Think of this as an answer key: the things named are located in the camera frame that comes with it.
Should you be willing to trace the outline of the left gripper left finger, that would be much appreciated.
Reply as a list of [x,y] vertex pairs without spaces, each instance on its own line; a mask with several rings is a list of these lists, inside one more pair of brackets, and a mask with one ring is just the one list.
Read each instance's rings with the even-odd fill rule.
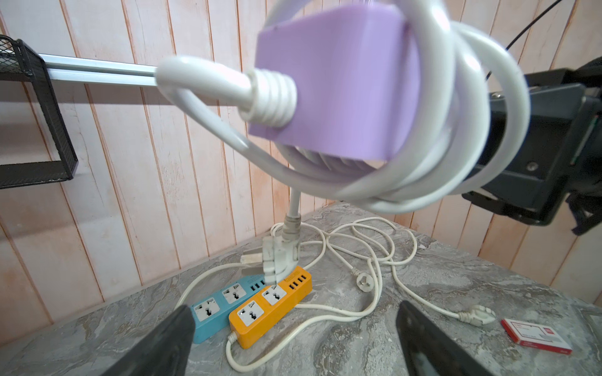
[[184,375],[194,331],[193,313],[181,305],[104,374]]

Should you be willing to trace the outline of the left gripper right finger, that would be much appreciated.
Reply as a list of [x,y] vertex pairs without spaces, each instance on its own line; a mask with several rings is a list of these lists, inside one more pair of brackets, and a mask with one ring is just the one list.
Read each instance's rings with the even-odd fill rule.
[[396,328],[410,375],[492,375],[409,301],[399,305]]

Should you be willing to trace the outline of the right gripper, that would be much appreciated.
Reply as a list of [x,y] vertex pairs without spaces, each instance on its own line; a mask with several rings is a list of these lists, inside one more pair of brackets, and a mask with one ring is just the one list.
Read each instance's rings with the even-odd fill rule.
[[531,119],[510,164],[463,198],[530,226],[551,224],[567,203],[577,227],[601,223],[601,69],[526,75]]

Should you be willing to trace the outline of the teal power strip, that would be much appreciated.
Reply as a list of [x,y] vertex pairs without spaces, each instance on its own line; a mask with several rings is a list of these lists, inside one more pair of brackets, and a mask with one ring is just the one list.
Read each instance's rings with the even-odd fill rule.
[[245,276],[191,306],[195,322],[193,343],[201,344],[229,327],[229,315],[258,291],[266,287],[262,275]]

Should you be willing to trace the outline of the orange power strip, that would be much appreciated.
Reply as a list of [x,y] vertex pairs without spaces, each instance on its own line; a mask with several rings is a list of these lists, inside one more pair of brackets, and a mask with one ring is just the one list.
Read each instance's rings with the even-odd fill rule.
[[300,266],[279,282],[262,288],[229,315],[235,341],[249,349],[313,290],[312,275]]

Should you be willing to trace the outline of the purple power strip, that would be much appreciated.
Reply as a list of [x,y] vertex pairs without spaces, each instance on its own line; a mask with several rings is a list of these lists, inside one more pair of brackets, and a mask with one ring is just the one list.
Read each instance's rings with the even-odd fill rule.
[[420,60],[401,11],[340,6],[280,23],[258,37],[256,66],[291,77],[298,102],[288,125],[249,133],[329,156],[388,161],[405,143],[420,94]]

